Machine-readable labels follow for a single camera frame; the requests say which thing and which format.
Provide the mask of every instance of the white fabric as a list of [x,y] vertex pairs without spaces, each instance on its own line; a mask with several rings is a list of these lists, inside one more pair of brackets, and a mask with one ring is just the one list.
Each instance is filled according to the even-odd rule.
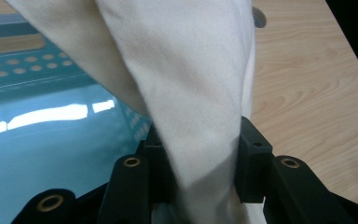
[[153,223],[265,222],[260,206],[241,205],[232,186],[241,115],[251,114],[250,1],[7,1],[144,113],[137,84],[178,184]]

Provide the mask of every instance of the wooden table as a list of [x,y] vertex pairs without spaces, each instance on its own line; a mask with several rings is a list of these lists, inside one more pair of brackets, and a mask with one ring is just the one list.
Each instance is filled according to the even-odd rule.
[[[275,155],[305,161],[335,193],[358,203],[358,61],[324,0],[254,0],[253,123]],[[0,0],[0,13],[14,11]]]

